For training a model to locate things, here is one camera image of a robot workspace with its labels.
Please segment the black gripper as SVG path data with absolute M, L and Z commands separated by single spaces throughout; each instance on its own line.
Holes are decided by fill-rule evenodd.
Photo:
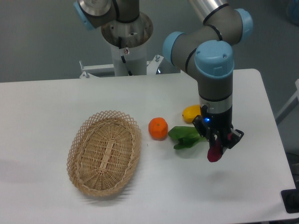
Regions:
M 232 127 L 232 107 L 222 113 L 209 113 L 206 105 L 201 107 L 201 115 L 192 121 L 201 137 L 206 138 L 209 146 L 215 145 L 215 135 L 220 138 L 221 154 L 240 142 L 244 132 Z

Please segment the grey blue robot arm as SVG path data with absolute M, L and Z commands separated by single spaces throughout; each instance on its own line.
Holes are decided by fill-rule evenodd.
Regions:
M 163 57 L 197 81 L 201 114 L 193 124 L 209 142 L 207 157 L 218 161 L 234 147 L 243 132 L 232 124 L 232 46 L 252 33 L 253 20 L 243 9 L 225 0 L 192 0 L 202 28 L 192 34 L 173 32 L 163 43 Z M 153 24 L 137 0 L 77 0 L 74 7 L 87 29 L 100 28 L 110 44 L 116 76 L 147 72 L 144 45 Z

